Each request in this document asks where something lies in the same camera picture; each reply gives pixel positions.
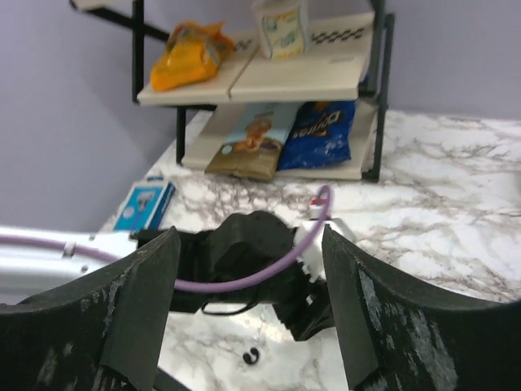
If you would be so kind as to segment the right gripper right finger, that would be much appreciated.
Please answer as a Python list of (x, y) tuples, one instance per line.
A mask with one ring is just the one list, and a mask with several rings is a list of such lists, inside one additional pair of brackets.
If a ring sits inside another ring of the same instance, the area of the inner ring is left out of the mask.
[(326, 228), (322, 254), (351, 390), (517, 390), (520, 304), (422, 281)]

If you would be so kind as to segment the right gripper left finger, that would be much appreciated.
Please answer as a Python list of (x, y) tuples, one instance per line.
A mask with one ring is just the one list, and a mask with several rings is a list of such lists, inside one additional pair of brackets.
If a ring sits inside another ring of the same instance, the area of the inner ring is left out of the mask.
[(171, 228), (127, 257), (1, 306), (3, 390), (179, 390), (158, 367), (181, 240)]

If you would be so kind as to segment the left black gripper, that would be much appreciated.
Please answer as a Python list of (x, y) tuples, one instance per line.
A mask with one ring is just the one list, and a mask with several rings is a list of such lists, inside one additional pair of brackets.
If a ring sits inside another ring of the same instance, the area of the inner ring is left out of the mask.
[(307, 341), (335, 326), (326, 281), (318, 277), (311, 282), (307, 275), (301, 274), (290, 284), (288, 300), (273, 304), (278, 320), (294, 341)]

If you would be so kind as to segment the black earbud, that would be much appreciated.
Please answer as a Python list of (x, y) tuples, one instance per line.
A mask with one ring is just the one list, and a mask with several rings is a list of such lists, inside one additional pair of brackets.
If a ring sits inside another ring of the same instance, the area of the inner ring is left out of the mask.
[(248, 365), (256, 365), (260, 359), (260, 351), (252, 347), (247, 352), (243, 354), (243, 361)]

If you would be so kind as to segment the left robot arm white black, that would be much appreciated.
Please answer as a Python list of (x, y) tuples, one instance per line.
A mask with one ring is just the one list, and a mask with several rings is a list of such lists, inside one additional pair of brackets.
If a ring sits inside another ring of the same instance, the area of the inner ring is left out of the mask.
[[(233, 213), (219, 227), (181, 231), (177, 277), (220, 283), (253, 275), (273, 265), (305, 239), (314, 220), (289, 227), (266, 211)], [(18, 228), (1, 229), (1, 302), (23, 299), (68, 283), (121, 259), (163, 234), (162, 230), (87, 235)], [(317, 260), (321, 237), (288, 268), (253, 287), (224, 293), (175, 291), (172, 312), (232, 317), (258, 305), (271, 305), (278, 321), (296, 341), (310, 339), (335, 325)]]

